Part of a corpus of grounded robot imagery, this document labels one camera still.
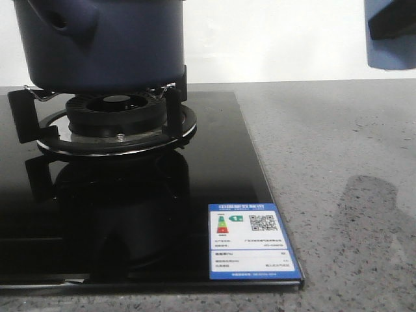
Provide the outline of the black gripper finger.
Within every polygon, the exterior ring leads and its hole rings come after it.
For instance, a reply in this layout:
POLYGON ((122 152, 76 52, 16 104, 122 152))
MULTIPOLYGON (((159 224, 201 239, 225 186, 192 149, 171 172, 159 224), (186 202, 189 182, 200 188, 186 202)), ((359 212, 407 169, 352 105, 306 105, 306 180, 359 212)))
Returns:
POLYGON ((377 11, 369 20, 373 40, 399 38, 415 34, 415 1, 392 1, 377 11))

